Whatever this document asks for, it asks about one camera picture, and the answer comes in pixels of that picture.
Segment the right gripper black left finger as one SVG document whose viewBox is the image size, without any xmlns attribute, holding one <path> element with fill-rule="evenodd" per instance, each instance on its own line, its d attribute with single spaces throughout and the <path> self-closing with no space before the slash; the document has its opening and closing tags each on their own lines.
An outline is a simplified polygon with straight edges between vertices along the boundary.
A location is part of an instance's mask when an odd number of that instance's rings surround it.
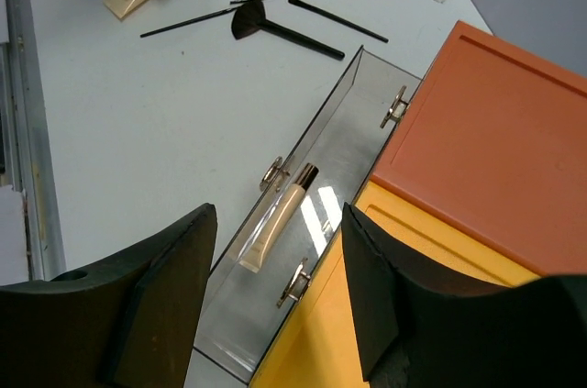
<svg viewBox="0 0 587 388">
<path fill-rule="evenodd" d="M 49 281 L 1 289 L 4 387 L 181 387 L 216 244 L 203 204 Z"/>
</svg>

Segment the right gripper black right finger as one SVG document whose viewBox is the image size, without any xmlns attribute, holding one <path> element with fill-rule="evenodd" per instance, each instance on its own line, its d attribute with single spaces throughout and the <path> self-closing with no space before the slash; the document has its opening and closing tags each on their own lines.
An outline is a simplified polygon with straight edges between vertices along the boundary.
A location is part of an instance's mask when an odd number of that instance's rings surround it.
<svg viewBox="0 0 587 388">
<path fill-rule="evenodd" d="M 512 288 L 457 272 L 345 205 L 342 247 L 372 387 L 583 387 L 586 279 Z"/>
</svg>

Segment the beige tube gold cap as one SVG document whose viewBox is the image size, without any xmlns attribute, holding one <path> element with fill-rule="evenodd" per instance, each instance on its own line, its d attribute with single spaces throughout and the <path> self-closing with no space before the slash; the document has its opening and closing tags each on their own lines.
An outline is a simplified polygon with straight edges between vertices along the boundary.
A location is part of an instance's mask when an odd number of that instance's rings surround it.
<svg viewBox="0 0 587 388">
<path fill-rule="evenodd" d="M 296 179 L 281 195 L 269 218 L 254 239 L 239 264 L 251 272 L 258 272 L 267 260 L 269 253 L 284 231 L 286 225 L 299 207 L 306 192 L 319 173 L 312 163 L 307 163 Z"/>
</svg>

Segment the clear wide drawer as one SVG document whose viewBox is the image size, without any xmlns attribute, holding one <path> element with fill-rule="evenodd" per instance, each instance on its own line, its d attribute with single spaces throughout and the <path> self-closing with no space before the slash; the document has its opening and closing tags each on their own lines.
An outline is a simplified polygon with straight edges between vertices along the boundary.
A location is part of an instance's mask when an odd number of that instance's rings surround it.
<svg viewBox="0 0 587 388">
<path fill-rule="evenodd" d="M 260 198 L 214 265 L 195 349 L 237 380 L 262 359 L 336 237 L 342 207 L 356 199 L 420 78 L 359 49 L 291 152 L 274 161 Z M 244 260 L 303 172 L 313 172 L 257 271 Z"/>
</svg>

